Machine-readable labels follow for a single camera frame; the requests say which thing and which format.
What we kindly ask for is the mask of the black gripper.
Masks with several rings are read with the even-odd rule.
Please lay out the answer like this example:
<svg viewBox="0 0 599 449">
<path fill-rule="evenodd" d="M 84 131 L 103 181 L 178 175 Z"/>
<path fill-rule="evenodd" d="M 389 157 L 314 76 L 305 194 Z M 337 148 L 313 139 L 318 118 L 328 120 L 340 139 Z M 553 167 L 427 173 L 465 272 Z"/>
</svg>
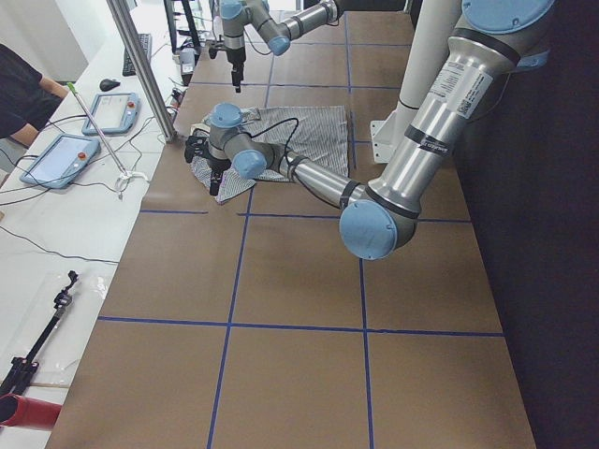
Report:
<svg viewBox="0 0 599 449">
<path fill-rule="evenodd" d="M 232 65 L 231 78 L 235 80 L 233 83 L 235 92 L 241 93 L 240 80 L 244 80 L 245 48 L 227 49 L 226 57 Z"/>
<path fill-rule="evenodd" d="M 208 158 L 207 163 L 211 169 L 210 195 L 217 196 L 219 193 L 219 183 L 222 182 L 224 173 L 230 169 L 230 160 Z"/>
</svg>

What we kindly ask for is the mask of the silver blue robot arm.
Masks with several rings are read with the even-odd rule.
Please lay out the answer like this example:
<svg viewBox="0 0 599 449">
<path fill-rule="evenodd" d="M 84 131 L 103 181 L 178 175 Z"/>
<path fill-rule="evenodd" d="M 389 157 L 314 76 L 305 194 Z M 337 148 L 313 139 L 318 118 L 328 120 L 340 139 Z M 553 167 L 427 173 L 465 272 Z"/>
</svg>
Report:
<svg viewBox="0 0 599 449">
<path fill-rule="evenodd" d="M 359 183 L 290 151 L 255 141 L 241 110 L 215 106 L 208 147 L 212 186 L 232 168 L 246 180 L 271 169 L 300 183 L 341 212 L 345 247 L 359 258 L 388 256 L 414 235 L 420 198 L 453 152 L 491 84 L 500 76 L 532 70 L 548 57 L 551 1 L 448 1 L 423 3 L 416 23 L 404 88 L 417 96 L 410 123 L 392 114 L 376 129 L 390 130 L 390 160 L 383 173 Z"/>
<path fill-rule="evenodd" d="M 275 56 L 284 54 L 292 41 L 324 25 L 332 25 L 347 12 L 403 12 L 411 9 L 410 1 L 320 1 L 282 22 L 270 14 L 266 1 L 220 1 L 222 44 L 231 64 L 231 81 L 236 93 L 241 92 L 246 62 L 245 28 L 251 26 Z"/>
</svg>

